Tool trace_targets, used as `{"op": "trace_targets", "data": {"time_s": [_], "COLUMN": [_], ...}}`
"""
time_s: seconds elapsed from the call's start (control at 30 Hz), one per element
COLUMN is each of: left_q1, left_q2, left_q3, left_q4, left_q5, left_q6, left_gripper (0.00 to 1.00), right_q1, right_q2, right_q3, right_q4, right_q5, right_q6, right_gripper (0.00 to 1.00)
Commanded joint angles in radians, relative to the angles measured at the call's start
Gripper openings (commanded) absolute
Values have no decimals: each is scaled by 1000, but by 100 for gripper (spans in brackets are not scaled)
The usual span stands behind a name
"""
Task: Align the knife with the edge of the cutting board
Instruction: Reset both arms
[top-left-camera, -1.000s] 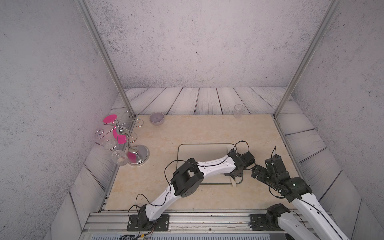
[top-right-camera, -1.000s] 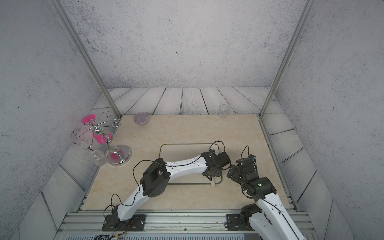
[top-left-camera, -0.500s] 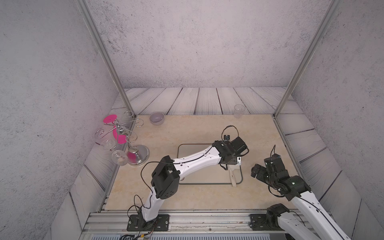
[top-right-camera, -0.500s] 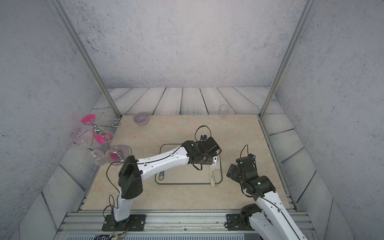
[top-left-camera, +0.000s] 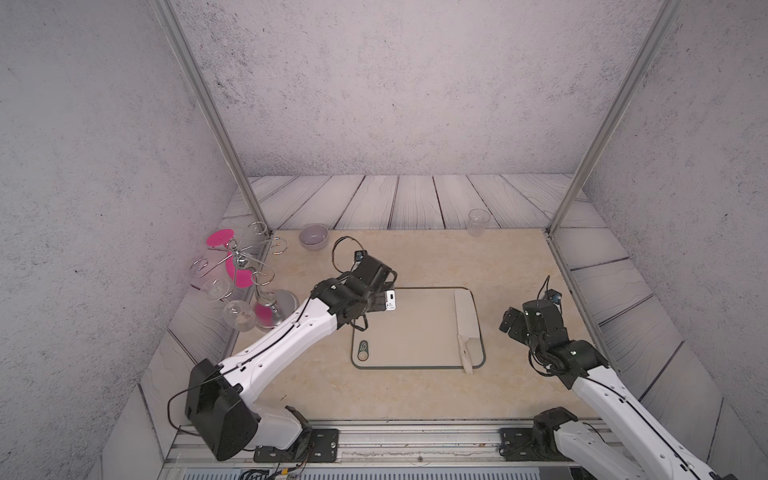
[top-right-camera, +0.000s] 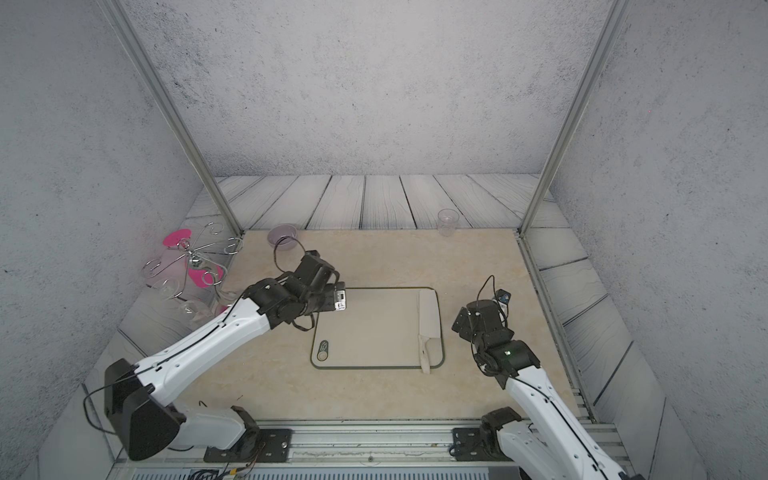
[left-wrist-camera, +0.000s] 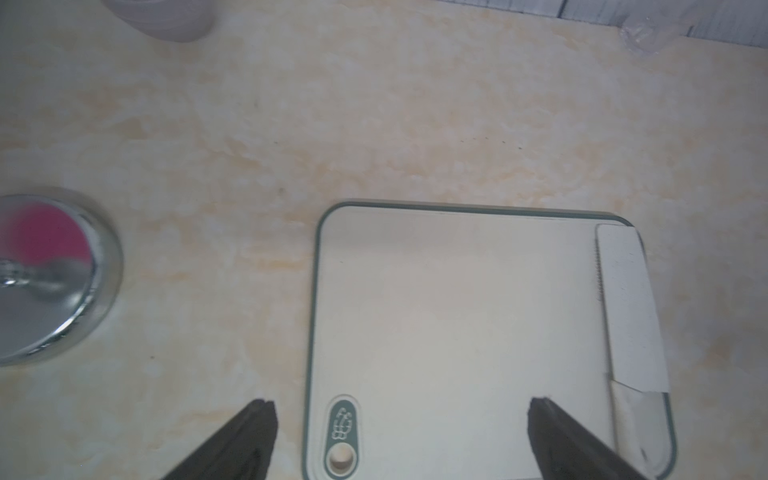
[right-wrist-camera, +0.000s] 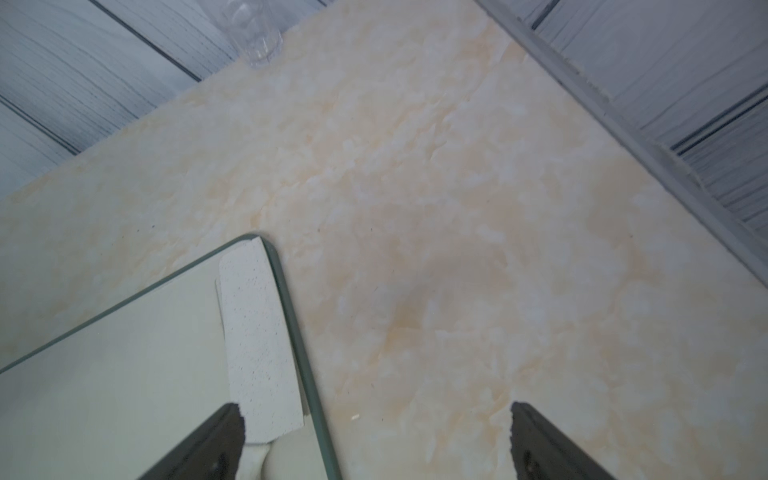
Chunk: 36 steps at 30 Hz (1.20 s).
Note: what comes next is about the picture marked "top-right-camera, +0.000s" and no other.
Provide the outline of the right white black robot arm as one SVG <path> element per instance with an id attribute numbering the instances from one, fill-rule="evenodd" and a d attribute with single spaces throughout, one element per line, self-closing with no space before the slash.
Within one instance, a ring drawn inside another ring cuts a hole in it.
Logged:
<path id="1" fill-rule="evenodd" d="M 458 461 L 513 461 L 522 479 L 630 479 L 566 406 L 533 350 L 508 327 L 509 294 L 475 299 L 452 325 L 470 343 L 478 369 L 523 410 L 481 417 L 477 428 L 456 428 L 449 454 Z"/>

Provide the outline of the beige cutting board green rim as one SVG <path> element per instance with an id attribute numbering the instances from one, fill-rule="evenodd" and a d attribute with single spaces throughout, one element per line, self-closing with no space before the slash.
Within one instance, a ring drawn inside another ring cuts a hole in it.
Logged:
<path id="1" fill-rule="evenodd" d="M 310 354 L 315 368 L 429 374 L 444 363 L 434 289 L 349 288 L 345 300 L 345 309 L 318 315 Z"/>

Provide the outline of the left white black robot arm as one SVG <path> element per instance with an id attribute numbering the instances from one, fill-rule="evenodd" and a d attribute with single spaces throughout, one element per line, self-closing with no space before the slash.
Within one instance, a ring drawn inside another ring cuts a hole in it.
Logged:
<path id="1" fill-rule="evenodd" d="M 298 318 L 346 307 L 339 272 L 315 250 L 298 267 L 247 288 L 224 312 L 190 335 L 136 363 L 119 359 L 104 372 L 104 414 L 127 457 L 204 448 L 207 462 L 252 462 L 268 444 L 242 407 L 187 407 L 175 401 L 203 373 L 247 342 Z"/>

